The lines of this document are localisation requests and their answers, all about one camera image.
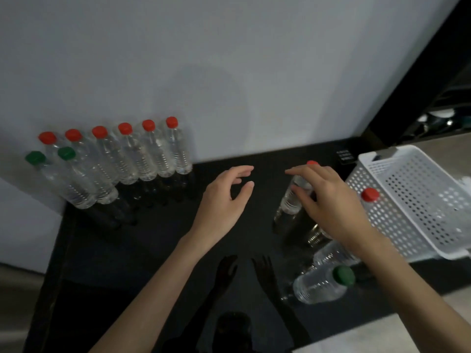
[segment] person's left arm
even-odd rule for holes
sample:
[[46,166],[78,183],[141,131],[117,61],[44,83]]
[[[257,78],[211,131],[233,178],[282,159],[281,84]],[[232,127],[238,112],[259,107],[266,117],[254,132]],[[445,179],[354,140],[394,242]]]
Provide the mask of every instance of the person's left arm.
[[249,200],[253,182],[237,198],[230,188],[249,176],[253,166],[221,173],[204,192],[191,230],[121,316],[90,350],[91,353],[148,353],[199,259],[234,226]]

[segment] person's right hand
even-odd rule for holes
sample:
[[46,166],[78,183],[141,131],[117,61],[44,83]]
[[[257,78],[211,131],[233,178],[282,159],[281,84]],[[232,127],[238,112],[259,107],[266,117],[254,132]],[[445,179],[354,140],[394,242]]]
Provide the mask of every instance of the person's right hand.
[[332,168],[314,164],[293,167],[285,172],[302,176],[312,185],[316,202],[303,189],[297,186],[291,189],[307,214],[354,254],[359,255],[365,244],[383,237],[370,225],[356,192]]

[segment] red bottle cap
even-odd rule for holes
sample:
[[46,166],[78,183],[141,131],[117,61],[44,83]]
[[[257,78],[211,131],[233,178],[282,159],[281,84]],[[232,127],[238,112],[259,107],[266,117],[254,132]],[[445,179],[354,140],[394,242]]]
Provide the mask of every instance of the red bottle cap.
[[129,135],[132,133],[132,126],[128,122],[122,122],[118,125],[118,130],[123,135]]
[[77,129],[70,129],[65,132],[65,137],[70,142],[79,141],[82,138],[82,134]]
[[56,135],[54,135],[54,133],[51,131],[40,133],[38,136],[38,139],[45,145],[52,145],[53,143],[56,143],[57,141]]
[[378,192],[374,188],[365,188],[361,193],[361,198],[365,202],[374,202],[375,200],[380,198],[380,192]]
[[95,126],[93,129],[91,129],[91,133],[97,139],[103,139],[108,136],[108,130],[104,126]]
[[167,126],[170,128],[170,129],[174,129],[178,126],[178,120],[177,118],[175,118],[174,116],[170,116],[167,118],[167,120],[165,121],[167,123]]
[[156,123],[154,123],[152,120],[144,120],[142,122],[142,127],[144,128],[144,130],[146,131],[153,131],[156,129]]

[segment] hand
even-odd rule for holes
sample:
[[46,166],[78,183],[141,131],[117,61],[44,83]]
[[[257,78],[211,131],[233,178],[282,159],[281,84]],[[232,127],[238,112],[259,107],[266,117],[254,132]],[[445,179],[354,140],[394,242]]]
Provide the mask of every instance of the hand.
[[265,292],[270,301],[279,301],[281,296],[280,290],[276,283],[275,272],[273,271],[273,264],[271,263],[270,257],[262,256],[262,260],[258,261],[252,259],[252,263],[263,292]]
[[237,272],[237,265],[232,269],[232,273],[229,270],[232,264],[237,260],[237,255],[225,256],[219,262],[218,270],[216,271],[216,280],[214,282],[213,291],[216,295],[216,299],[221,298],[229,288]]
[[362,247],[383,236],[372,228],[356,192],[330,167],[318,164],[293,167],[289,175],[304,177],[316,193],[313,201],[303,189],[293,186],[304,209],[319,226],[360,256]]
[[233,184],[250,176],[253,166],[237,166],[221,173],[208,185],[188,236],[204,253],[211,249],[236,224],[252,194],[254,183],[244,184],[237,198],[232,199]]

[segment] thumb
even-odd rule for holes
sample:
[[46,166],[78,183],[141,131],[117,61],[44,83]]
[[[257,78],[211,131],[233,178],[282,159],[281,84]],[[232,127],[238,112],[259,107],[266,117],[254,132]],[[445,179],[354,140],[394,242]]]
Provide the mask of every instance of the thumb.
[[317,222],[316,217],[319,213],[319,206],[317,205],[317,203],[313,201],[312,198],[308,196],[302,188],[293,185],[291,189],[298,196],[299,201],[304,207],[304,210],[309,214],[312,219]]
[[253,181],[249,181],[244,184],[244,186],[240,190],[239,195],[236,197],[236,199],[234,199],[234,202],[237,203],[238,206],[242,207],[242,209],[245,208],[245,205],[249,201],[249,198],[252,195],[254,185],[255,184],[253,183]]

